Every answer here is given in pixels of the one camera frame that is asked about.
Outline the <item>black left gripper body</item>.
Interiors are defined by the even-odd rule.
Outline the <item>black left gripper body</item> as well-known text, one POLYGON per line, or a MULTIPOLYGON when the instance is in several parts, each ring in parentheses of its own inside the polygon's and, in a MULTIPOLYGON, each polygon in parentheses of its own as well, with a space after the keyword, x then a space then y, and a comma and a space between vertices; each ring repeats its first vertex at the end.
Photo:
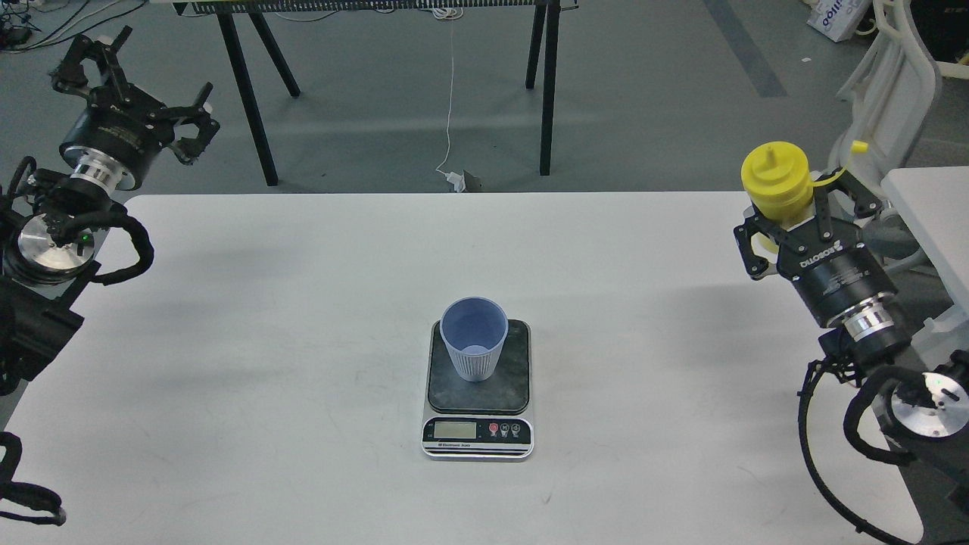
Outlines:
POLYGON ((72 176, 103 191, 141 188, 160 151, 174 142, 172 120, 139 120, 116 107, 88 106, 59 152, 72 176))

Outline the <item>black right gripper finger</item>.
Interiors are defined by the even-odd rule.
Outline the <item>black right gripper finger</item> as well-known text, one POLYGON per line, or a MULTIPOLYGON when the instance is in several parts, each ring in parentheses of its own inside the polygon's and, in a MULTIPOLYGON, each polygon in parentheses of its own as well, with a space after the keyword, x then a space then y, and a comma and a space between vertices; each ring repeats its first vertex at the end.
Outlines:
POLYGON ((820 173, 811 180, 814 221, 822 241, 834 237, 834 221, 869 220, 885 208, 883 197, 870 190, 847 167, 820 173))
POLYGON ((754 204, 743 213, 743 222, 733 228, 734 241, 749 279, 777 273, 777 260, 784 252, 803 255, 803 239, 769 220, 754 204))

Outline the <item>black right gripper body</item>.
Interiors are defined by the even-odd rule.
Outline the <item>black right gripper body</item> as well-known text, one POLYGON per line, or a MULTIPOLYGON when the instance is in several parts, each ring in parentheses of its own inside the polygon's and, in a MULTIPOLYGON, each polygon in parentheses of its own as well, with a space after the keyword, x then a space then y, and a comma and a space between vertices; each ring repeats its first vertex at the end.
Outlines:
POLYGON ((854 223, 834 223, 831 236, 821 237, 816 223, 787 232, 780 246, 777 270, 793 284, 822 328, 833 328, 850 308, 870 299, 892 299, 896 284, 862 241, 854 223))

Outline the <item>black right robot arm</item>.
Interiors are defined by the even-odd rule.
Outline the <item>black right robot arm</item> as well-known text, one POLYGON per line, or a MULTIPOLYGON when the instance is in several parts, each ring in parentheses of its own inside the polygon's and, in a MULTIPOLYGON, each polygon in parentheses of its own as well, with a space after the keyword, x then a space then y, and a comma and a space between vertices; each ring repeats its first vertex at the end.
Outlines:
POLYGON ((815 465, 809 410, 820 380, 831 375, 857 390, 842 423, 848 445, 900 471, 923 527, 920 543, 965 544, 967 351, 955 350, 935 366, 904 366, 914 349, 893 307, 899 290, 862 227, 833 214, 830 194, 848 196, 857 220, 881 213, 882 201, 845 170, 820 183, 795 182, 793 190, 795 197, 782 201, 761 183, 747 186, 751 206, 734 237, 747 275, 787 280, 824 329, 823 359, 810 362, 797 392, 797 437, 810 479, 859 534, 903 543, 842 503, 815 465))

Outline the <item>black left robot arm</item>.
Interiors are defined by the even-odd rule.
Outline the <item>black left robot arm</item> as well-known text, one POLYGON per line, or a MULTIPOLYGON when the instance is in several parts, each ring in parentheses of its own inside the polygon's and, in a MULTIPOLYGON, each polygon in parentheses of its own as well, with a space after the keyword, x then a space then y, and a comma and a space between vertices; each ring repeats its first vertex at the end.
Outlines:
POLYGON ((207 106, 211 83, 193 103, 169 106, 129 82, 117 53, 131 33, 78 35, 51 72, 53 90, 86 101, 59 148, 70 172, 26 156, 2 189, 3 397, 79 331, 72 306, 88 284, 128 282, 154 262, 148 230, 112 193, 139 189, 164 149, 194 164, 220 129, 207 106))

